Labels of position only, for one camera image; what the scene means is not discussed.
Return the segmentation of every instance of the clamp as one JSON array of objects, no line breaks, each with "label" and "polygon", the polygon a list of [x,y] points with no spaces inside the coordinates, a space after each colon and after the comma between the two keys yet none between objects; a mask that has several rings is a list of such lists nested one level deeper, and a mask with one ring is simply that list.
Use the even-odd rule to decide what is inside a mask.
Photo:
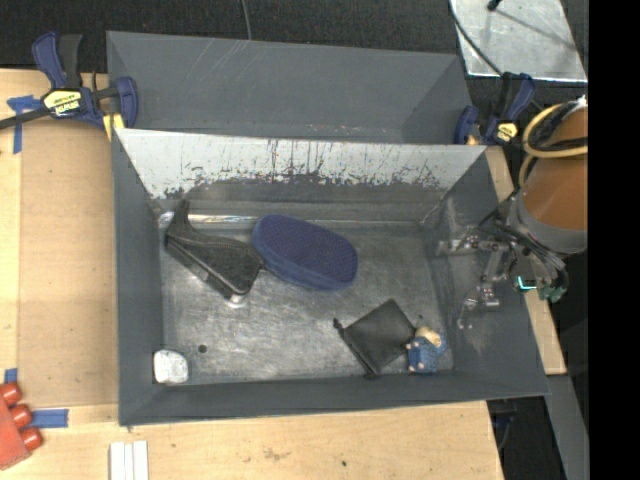
[{"label": "clamp", "polygon": [[106,131],[108,116],[100,108],[100,100],[117,96],[119,113],[125,126],[132,127],[138,114],[138,96],[132,78],[120,77],[114,86],[97,91],[82,86],[78,71],[77,54],[82,35],[47,32],[32,45],[32,54],[38,70],[51,83],[51,90],[40,98],[41,106],[17,113],[0,121],[0,129],[19,126],[44,116],[54,119],[73,119]]},{"label": "clamp", "polygon": [[454,144],[503,145],[516,137],[515,122],[533,100],[535,82],[525,73],[505,72],[501,79],[498,103],[488,115],[481,116],[480,110],[473,105],[465,107],[456,124]]}]

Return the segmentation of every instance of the white object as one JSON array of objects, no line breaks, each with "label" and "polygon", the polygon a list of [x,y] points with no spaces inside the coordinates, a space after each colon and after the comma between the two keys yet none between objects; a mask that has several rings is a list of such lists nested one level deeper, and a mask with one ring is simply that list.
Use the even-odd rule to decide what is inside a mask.
[{"label": "white object", "polygon": [[153,355],[153,374],[161,384],[182,384],[189,379],[189,365],[178,352],[158,350]]},{"label": "white object", "polygon": [[109,480],[149,480],[149,457],[146,441],[109,446]]}]

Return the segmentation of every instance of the wooden table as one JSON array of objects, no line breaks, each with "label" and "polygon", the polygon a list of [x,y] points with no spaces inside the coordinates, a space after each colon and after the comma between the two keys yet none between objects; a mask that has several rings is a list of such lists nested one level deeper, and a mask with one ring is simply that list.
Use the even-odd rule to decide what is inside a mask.
[{"label": "wooden table", "polygon": [[[48,89],[38,71],[0,69],[0,118],[7,98]],[[504,478],[485,402],[120,427],[108,140],[46,118],[23,133],[14,155],[13,129],[0,131],[0,369],[18,367],[32,409],[70,412],[3,480],[107,479],[109,444],[138,440],[151,480]],[[487,154],[505,197],[503,152]],[[547,374],[566,373],[548,305],[527,302]]]}]

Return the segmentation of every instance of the gray bin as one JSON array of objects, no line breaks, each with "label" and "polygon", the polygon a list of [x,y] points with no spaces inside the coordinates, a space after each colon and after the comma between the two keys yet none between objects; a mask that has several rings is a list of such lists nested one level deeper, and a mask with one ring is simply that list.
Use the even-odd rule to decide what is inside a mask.
[{"label": "gray bin", "polygon": [[[112,141],[121,424],[547,393],[521,295],[499,287],[499,310],[483,315],[473,329],[460,330],[456,325],[465,294],[477,284],[488,256],[443,257],[436,255],[437,246],[441,240],[460,237],[467,226],[479,222],[493,210],[497,198],[484,148],[451,145],[451,135],[442,132],[451,126],[446,112],[442,120],[434,115],[427,118],[428,112],[420,117],[428,129],[442,133],[414,135],[411,138],[415,140],[403,136],[402,130],[407,130],[403,123],[417,119],[415,109],[421,102],[438,99],[428,91],[417,96],[424,91],[422,79],[408,77],[396,84],[406,86],[405,92],[413,95],[417,105],[413,110],[407,100],[387,109],[385,116],[374,116],[371,109],[381,95],[360,91],[359,101],[346,98],[357,117],[349,124],[349,133],[355,135],[345,135],[345,123],[352,114],[342,112],[342,107],[324,105],[321,93],[316,95],[313,109],[323,108],[325,130],[330,130],[326,136],[310,132],[313,126],[309,120],[318,115],[280,113],[285,107],[278,112],[270,110],[275,112],[271,116],[285,119],[280,129],[267,114],[258,114],[269,132],[263,136],[258,134],[259,121],[255,127],[245,126],[246,108],[229,114],[233,118],[225,121],[221,132],[221,113],[207,113],[202,107],[191,112],[187,103],[192,93],[186,92],[182,103],[173,102],[174,120],[169,118],[168,101],[146,105],[158,84],[164,82],[141,66],[144,58],[149,65],[164,65],[165,70],[176,73],[182,65],[178,52],[191,52],[197,44],[202,50],[196,55],[200,61],[187,62],[189,67],[179,76],[204,80],[223,61],[216,60],[218,67],[213,67],[211,59],[203,59],[216,49],[218,41],[225,45],[227,41],[174,38],[168,51],[149,49],[148,45],[139,50],[135,44],[142,39],[137,36],[109,36],[110,75],[136,79],[143,109],[136,128],[116,130]],[[186,46],[182,49],[176,46],[183,41]],[[253,43],[246,43],[233,47],[226,62],[252,48]],[[302,75],[311,83],[313,75],[305,71],[309,66],[300,54],[307,46],[290,47],[294,57],[299,56],[299,64],[292,66],[304,66],[300,68]],[[277,48],[287,51],[285,45]],[[361,55],[362,65],[382,55],[380,51],[315,46],[309,52],[312,57],[320,55],[329,65],[335,61],[334,66],[340,62],[333,55]],[[397,62],[400,71],[407,69],[402,59],[414,66],[431,62],[429,54],[395,53],[387,52],[381,58],[384,63]],[[275,69],[272,63],[265,65],[268,73],[264,73],[258,69],[260,60],[248,59],[244,60],[249,63],[243,68],[245,72],[257,69],[253,71],[255,79],[269,79]],[[237,70],[241,63],[234,65]],[[457,68],[449,69],[458,66],[457,59],[448,59],[448,65],[444,72],[455,74]],[[294,81],[298,74],[291,69],[290,78],[283,83],[297,90]],[[393,69],[384,78],[393,80],[392,75]],[[331,77],[323,71],[321,78],[325,76]],[[444,75],[440,72],[439,77],[433,77],[429,72],[424,76],[439,79]],[[453,99],[460,104],[468,100],[463,79],[458,81],[462,85],[454,83],[450,88],[455,98],[447,103],[452,107]],[[194,83],[193,94],[205,91],[206,84]],[[242,99],[240,88],[233,84],[225,87],[234,93],[233,98]],[[223,101],[220,90],[220,84],[213,84],[206,98],[200,96]],[[362,130],[374,135],[361,134]],[[358,252],[356,280],[347,289],[323,292],[292,285],[263,270],[243,304],[233,307],[165,249],[164,231],[184,197],[191,201],[193,225],[203,233],[248,242],[256,220],[268,213],[332,229]],[[429,325],[446,334],[449,349],[440,357],[436,374],[409,375],[405,358],[400,357],[385,367],[380,378],[364,377],[362,367],[333,327],[333,319],[347,326],[388,299],[394,299],[416,327]],[[188,382],[172,386],[154,381],[152,357],[160,349],[176,350],[187,358]]]}]

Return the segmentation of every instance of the blue oval sponge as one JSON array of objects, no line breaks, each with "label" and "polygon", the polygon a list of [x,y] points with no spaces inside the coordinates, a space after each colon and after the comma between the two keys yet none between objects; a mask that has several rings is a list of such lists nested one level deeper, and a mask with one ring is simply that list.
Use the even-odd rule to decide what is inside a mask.
[{"label": "blue oval sponge", "polygon": [[251,236],[266,268],[285,281],[318,290],[350,286],[358,270],[358,255],[344,237],[317,224],[265,215]]}]

